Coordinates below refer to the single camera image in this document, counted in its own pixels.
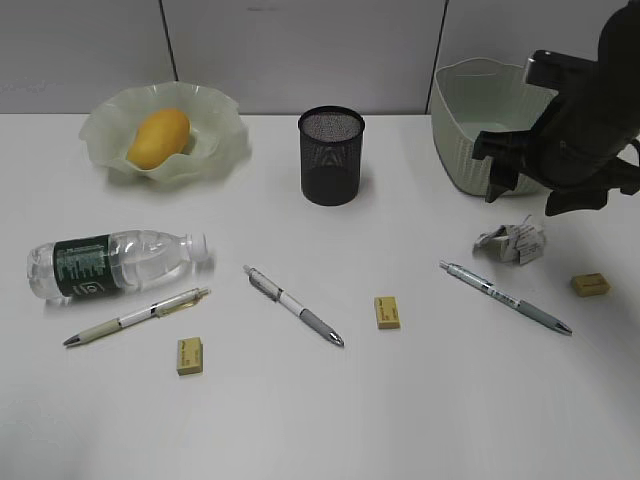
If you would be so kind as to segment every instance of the yellow eraser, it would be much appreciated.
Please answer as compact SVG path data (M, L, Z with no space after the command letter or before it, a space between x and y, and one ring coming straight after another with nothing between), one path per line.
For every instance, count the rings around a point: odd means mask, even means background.
M202 372L202 342L200 337L178 340L178 375Z
M589 275L578 275L577 277L573 277L571 279L571 286L581 297L602 295L611 289L611 285L609 285L600 273L591 273Z
M376 297L373 300L378 318L378 328L400 328L396 297Z

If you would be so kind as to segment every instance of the bottle label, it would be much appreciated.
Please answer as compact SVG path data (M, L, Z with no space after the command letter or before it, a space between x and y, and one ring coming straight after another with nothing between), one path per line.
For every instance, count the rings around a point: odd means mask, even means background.
M57 242L53 271L65 297L98 295L118 288L109 263L109 235Z

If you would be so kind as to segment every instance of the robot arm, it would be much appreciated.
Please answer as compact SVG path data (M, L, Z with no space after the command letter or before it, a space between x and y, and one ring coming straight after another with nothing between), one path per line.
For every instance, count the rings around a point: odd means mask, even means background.
M640 168L617 157L640 133L640 2L616 12L600 35L598 61L544 50L529 60L525 81L558 91L531 130L481 132L473 158L492 157L485 200L514 190L518 175L552 190L549 216L599 210L608 192L640 190Z

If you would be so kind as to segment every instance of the white pen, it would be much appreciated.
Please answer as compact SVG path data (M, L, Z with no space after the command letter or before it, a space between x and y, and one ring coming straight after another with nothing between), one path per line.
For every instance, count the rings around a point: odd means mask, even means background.
M338 335L333 328L320 320L311 310L303 307L295 298L286 293L255 268L247 267L246 265L242 268L244 269L244 272L249 275L249 283L256 287L260 292L264 293L274 302L280 303L284 308L306 323L307 326L313 328L328 342L331 342L338 347L344 347L344 342L342 341L342 338L340 338L340 335Z
M119 332L123 328L130 327L136 323L143 322L154 317L163 317L169 315L177 310L183 308L192 307L198 303L202 297L211 293L208 288L194 288L187 292L180 293L174 297L167 298L161 302L154 303L153 305L138 310L137 312L129 313L108 322L101 323L93 328L83 330L82 332L74 335L73 337L64 341L65 347L75 347L77 345L83 345L85 343L92 342L105 335L111 335L112 333Z

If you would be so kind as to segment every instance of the mesh pen holder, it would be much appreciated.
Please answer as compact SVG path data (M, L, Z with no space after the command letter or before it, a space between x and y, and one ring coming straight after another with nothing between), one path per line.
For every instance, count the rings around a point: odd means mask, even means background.
M298 121L302 193L318 205L350 202L360 186L364 120L344 107L317 107Z
M488 58L474 58L439 69L431 101L433 138L453 184L461 191L484 196L492 160L471 158L482 130L528 130L554 96L551 90L527 85L524 69ZM542 186L520 175L506 195L524 195Z

